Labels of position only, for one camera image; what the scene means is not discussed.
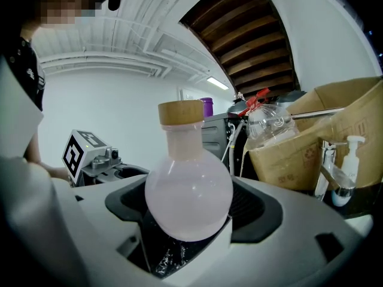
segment black slot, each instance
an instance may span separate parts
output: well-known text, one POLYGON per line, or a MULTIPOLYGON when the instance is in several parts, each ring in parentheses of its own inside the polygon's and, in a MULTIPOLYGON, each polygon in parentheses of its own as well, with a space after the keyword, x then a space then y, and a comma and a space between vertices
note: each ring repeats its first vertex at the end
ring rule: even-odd
MULTIPOLYGON (((229 215, 233 219, 233 243, 258 243, 282 223, 282 207, 271 196, 233 177, 233 201, 229 215)), ((145 178, 108 195, 106 207, 124 221, 142 224, 148 206, 145 178)))
POLYGON ((144 171, 141 171, 135 168, 130 168, 130 167, 123 168, 121 171, 118 172, 118 176, 123 179, 131 178, 132 176, 136 176, 136 175, 145 175, 145 174, 147 173, 145 173, 144 171))
POLYGON ((332 261, 343 251, 343 246, 333 233, 319 234, 315 236, 327 262, 332 261))
POLYGON ((143 269, 144 271, 150 273, 150 269, 148 268, 148 262, 145 258, 144 248, 142 247, 142 243, 140 243, 133 252, 128 256, 128 261, 135 264, 137 267, 143 269))

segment metal rod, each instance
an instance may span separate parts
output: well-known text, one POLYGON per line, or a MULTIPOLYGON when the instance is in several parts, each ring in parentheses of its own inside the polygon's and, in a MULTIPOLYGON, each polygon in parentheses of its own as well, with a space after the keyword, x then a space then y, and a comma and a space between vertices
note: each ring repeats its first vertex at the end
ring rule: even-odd
POLYGON ((340 112, 343 110, 344 110, 344 108, 332 108, 332 109, 325 109, 323 111, 317 111, 317 112, 304 112, 302 114, 292 115, 291 117, 293 120, 315 118, 315 117, 319 117, 319 116, 334 115, 337 112, 340 112))
POLYGON ((330 171, 324 165, 322 165, 321 173, 330 183, 341 188, 352 189, 356 187, 356 184, 334 164, 332 165, 330 171))

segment white cable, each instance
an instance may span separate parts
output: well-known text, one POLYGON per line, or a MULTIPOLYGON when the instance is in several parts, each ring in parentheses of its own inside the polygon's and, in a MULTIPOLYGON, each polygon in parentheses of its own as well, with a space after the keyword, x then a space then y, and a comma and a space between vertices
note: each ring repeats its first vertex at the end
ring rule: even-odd
POLYGON ((235 125, 232 124, 232 123, 228 123, 227 125, 228 125, 229 127, 233 127, 233 128, 232 128, 232 134, 230 135, 230 138, 229 138, 229 143, 227 144, 225 153, 223 154, 222 159, 221 159, 222 162, 223 162, 223 160, 225 159, 227 150, 229 149, 229 146, 230 146, 230 144, 232 143, 232 141, 233 141, 233 139, 234 139, 234 134, 235 134, 235 125))
POLYGON ((234 138, 232 140, 231 148, 229 149, 229 171, 230 171, 230 175, 234 175, 234 147, 235 147, 235 144, 237 142, 237 138, 238 138, 244 124, 245 124, 244 120, 241 120, 241 122, 239 122, 237 129, 234 132, 234 138))

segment cardboard box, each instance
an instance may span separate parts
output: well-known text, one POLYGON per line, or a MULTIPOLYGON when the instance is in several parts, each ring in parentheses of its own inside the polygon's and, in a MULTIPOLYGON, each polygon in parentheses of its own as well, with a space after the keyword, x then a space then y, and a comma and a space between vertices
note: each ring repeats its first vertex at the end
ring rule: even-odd
MULTIPOLYGON (((300 133, 290 139, 248 151, 260 181, 291 190, 314 190, 320 167, 319 137, 345 141, 349 135, 366 138, 357 150, 360 159, 357 187, 381 182, 383 177, 383 80, 360 78, 316 88, 298 99, 291 114, 345 107, 331 117, 297 120, 300 133)), ((341 167, 347 147, 337 149, 336 165, 341 167)))

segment fluorescent light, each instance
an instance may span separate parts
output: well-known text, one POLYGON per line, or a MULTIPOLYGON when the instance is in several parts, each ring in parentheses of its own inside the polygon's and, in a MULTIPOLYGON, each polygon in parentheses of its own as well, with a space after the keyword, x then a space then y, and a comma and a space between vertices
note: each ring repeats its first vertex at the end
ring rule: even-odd
POLYGON ((218 86, 219 88, 222 88, 223 90, 227 90, 229 89, 228 86, 226 86, 225 84, 222 84, 221 82, 217 81, 215 78, 211 77, 211 78, 208 78, 208 81, 212 84, 214 84, 215 86, 218 86))

